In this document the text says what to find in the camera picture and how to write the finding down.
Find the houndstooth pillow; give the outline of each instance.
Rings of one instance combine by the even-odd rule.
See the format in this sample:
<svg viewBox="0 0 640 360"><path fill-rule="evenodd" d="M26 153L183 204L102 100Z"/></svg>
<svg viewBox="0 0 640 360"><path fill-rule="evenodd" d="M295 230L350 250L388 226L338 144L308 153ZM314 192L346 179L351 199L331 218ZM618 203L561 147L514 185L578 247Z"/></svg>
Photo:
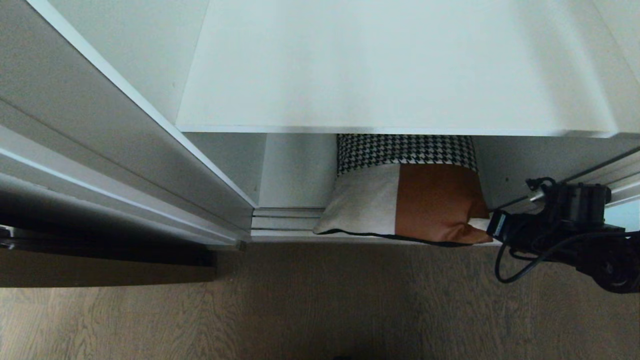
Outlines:
<svg viewBox="0 0 640 360"><path fill-rule="evenodd" d="M477 172L471 136L338 135L338 176L384 164L452 164Z"/></svg>

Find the black cable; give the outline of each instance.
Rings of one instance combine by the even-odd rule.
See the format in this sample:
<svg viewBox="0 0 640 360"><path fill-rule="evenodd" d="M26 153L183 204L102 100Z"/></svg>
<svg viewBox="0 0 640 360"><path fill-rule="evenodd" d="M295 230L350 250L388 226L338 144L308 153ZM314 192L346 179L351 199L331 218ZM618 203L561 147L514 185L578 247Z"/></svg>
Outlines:
<svg viewBox="0 0 640 360"><path fill-rule="evenodd" d="M572 236L570 238L567 238L555 244L554 246L549 248L546 252L544 252L542 255L538 256L535 260L531 261L527 266L523 267L522 270L519 271L517 274L507 279L504 279L502 276L500 276L500 261L502 260L502 255L504 254L504 250L508 246L507 243L502 243L502 246L500 247L500 251L498 251L498 257L495 260L495 268L494 268L495 277L498 279L498 281L500 281L503 284L509 284L511 282L517 281L521 277L526 275L528 272L530 272L533 268L540 265L541 262L546 260L549 256L553 255L556 251L578 240L587 240L587 239L605 238L605 237L626 238L627 236L633 236L633 235L640 235L640 231L632 231L630 233L587 233L587 234Z"/></svg>
<svg viewBox="0 0 640 360"><path fill-rule="evenodd" d="M511 255L511 257L514 259L524 260L524 261L534 261L535 259L537 259L532 256L517 255L516 252L518 252L518 250L514 249L513 247L509 249L509 255Z"/></svg>
<svg viewBox="0 0 640 360"><path fill-rule="evenodd" d="M527 186L529 187L529 189L533 190L537 190L540 189L542 184L545 183L545 181L548 181L551 186L555 186L556 185L556 180L554 180L551 177L541 177L538 179L527 179L525 182L527 183Z"/></svg>

